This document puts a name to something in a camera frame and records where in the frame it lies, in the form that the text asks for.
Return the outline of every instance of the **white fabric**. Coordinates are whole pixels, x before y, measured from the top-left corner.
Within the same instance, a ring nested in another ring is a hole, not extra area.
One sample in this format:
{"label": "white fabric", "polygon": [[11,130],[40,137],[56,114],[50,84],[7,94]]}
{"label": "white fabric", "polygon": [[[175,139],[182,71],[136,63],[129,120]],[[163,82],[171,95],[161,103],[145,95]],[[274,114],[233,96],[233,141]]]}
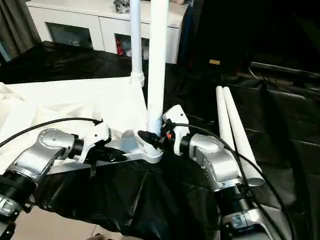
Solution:
{"label": "white fabric", "polygon": [[[139,84],[129,77],[35,82],[0,82],[0,142],[30,126],[69,117],[103,119],[114,133],[146,130],[147,108]],[[92,128],[87,121],[59,122],[17,137],[0,148],[0,174],[39,132],[57,128],[80,137]],[[72,162],[56,161],[55,165]]]}

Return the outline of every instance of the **robotic arm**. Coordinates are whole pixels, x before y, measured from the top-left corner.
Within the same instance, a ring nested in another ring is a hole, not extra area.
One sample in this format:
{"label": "robotic arm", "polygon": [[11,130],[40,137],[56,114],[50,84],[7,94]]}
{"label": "robotic arm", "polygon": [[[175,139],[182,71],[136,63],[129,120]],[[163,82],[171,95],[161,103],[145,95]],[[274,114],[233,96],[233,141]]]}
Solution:
{"label": "robotic arm", "polygon": [[[279,240],[277,232],[253,202],[250,190],[238,174],[237,162],[224,145],[212,136],[190,135],[187,127],[175,126],[172,120],[188,123],[180,106],[170,109],[163,119],[161,137],[146,131],[139,131],[138,135],[155,149],[178,156],[185,154],[203,168],[222,216],[221,225],[226,233],[223,239]],[[78,158],[80,163],[85,160],[91,164],[94,173],[97,158],[114,161],[108,154],[110,150],[121,156],[122,162],[138,159],[157,162],[157,158],[145,153],[134,136],[111,141],[111,131],[103,123],[83,139],[54,128],[43,130],[35,144],[23,151],[0,175],[0,239],[11,239],[15,220],[22,210],[31,210],[26,204],[32,205],[34,190],[55,160]]]}
{"label": "robotic arm", "polygon": [[94,127],[103,130],[100,136],[89,134],[84,139],[49,128],[40,132],[31,147],[24,150],[0,175],[0,239],[9,240],[15,231],[15,220],[22,210],[31,211],[27,204],[34,204],[33,192],[48,174],[55,160],[73,159],[80,162],[96,145],[111,140],[109,128],[103,123]]}

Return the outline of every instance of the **white cylindrical tube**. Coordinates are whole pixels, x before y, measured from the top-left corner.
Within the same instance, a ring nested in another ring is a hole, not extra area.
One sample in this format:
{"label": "white cylindrical tube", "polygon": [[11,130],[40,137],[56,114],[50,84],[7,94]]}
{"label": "white cylindrical tube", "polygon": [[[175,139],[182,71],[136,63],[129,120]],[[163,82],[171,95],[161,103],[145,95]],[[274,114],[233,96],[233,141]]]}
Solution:
{"label": "white cylindrical tube", "polygon": [[130,0],[131,15],[131,79],[144,84],[144,73],[142,71],[142,46],[141,46],[141,20],[140,0]]}
{"label": "white cylindrical tube", "polygon": [[147,131],[160,136],[164,105],[169,0],[151,1]]}
{"label": "white cylindrical tube", "polygon": [[231,131],[229,116],[227,112],[225,95],[224,95],[224,90],[222,86],[217,86],[215,89],[215,93],[216,93],[216,105],[217,105],[217,111],[218,111],[220,138],[222,138],[233,150],[235,150],[234,138],[232,137],[232,131]]}
{"label": "white cylindrical tube", "polygon": [[[224,87],[223,93],[237,151],[261,169],[257,165],[230,89],[228,87]],[[241,164],[250,186],[259,186],[265,182],[260,174],[249,163],[241,159]]]}

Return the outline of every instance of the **tile floor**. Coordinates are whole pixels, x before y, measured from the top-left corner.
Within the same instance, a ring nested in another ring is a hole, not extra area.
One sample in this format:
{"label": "tile floor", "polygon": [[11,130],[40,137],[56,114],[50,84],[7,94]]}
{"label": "tile floor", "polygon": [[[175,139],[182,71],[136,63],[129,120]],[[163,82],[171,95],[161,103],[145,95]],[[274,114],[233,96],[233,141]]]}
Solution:
{"label": "tile floor", "polygon": [[12,240],[86,240],[97,233],[103,234],[106,240],[139,240],[107,231],[95,224],[67,219],[38,207],[34,207],[31,213],[20,214]]}

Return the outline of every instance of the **black connector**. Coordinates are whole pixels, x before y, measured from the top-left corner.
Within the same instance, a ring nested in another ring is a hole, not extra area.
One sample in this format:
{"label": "black connector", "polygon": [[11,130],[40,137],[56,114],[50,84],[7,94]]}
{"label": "black connector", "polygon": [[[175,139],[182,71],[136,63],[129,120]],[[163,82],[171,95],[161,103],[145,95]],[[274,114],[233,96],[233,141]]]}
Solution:
{"label": "black connector", "polygon": [[103,119],[101,119],[101,120],[93,119],[92,122],[93,122],[93,124],[94,124],[95,126],[97,126],[98,124],[103,123],[104,120],[103,120]]}
{"label": "black connector", "polygon": [[84,140],[79,139],[79,136],[76,134],[72,134],[74,136],[74,145],[71,152],[68,155],[68,158],[73,159],[75,155],[80,156],[82,150],[84,149]]}
{"label": "black connector", "polygon": [[155,149],[157,149],[160,145],[160,137],[158,137],[155,133],[149,131],[138,131],[138,135],[148,144],[151,144]]}
{"label": "black connector", "polygon": [[180,143],[180,152],[183,154],[189,154],[189,144],[191,137],[189,135],[184,136]]}

